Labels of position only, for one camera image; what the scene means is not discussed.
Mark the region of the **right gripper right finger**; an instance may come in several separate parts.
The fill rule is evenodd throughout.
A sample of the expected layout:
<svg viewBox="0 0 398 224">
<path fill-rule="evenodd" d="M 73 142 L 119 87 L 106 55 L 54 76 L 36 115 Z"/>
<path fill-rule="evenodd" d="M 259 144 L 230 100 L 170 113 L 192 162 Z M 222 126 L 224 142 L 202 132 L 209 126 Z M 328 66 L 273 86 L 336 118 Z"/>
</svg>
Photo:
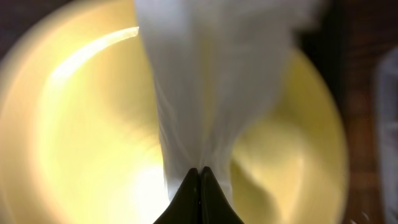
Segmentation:
<svg viewBox="0 0 398 224">
<path fill-rule="evenodd" d="M 200 210 L 202 224 L 243 224 L 227 201 L 214 173 L 204 167 L 200 174 Z"/>
</svg>

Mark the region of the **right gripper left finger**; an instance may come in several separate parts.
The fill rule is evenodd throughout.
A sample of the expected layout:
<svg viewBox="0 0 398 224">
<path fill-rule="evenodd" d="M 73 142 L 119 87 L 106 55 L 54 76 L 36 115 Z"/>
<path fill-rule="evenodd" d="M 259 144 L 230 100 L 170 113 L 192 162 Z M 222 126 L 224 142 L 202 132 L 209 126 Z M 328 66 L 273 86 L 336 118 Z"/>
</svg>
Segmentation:
<svg viewBox="0 0 398 224">
<path fill-rule="evenodd" d="M 197 224 L 198 187 L 198 170 L 192 168 L 187 172 L 170 205 L 154 224 Z"/>
</svg>

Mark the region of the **yellow round plate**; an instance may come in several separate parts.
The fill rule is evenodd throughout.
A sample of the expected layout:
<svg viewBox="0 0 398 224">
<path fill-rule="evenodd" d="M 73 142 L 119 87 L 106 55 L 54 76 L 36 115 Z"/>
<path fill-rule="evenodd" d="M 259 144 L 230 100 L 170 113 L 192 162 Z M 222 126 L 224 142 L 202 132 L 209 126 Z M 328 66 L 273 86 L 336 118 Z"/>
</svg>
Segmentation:
<svg viewBox="0 0 398 224">
<path fill-rule="evenodd" d="M 5 223 L 153 223 L 164 187 L 150 67 L 132 1 L 75 1 L 32 28 L 1 66 Z M 244 223 L 340 223 L 348 152 L 320 74 L 293 50 L 271 113 L 237 141 Z"/>
</svg>

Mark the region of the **white paper napkin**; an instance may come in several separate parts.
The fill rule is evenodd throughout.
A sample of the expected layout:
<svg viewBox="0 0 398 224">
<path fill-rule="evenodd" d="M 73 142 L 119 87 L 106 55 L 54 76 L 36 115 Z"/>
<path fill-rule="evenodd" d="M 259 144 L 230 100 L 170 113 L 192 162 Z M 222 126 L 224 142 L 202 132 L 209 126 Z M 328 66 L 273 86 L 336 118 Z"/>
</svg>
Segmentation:
<svg viewBox="0 0 398 224">
<path fill-rule="evenodd" d="M 135 0 L 152 67 L 173 199 L 191 168 L 209 167 L 228 200 L 234 142 L 276 102 L 298 33 L 318 24 L 321 0 Z"/>
</svg>

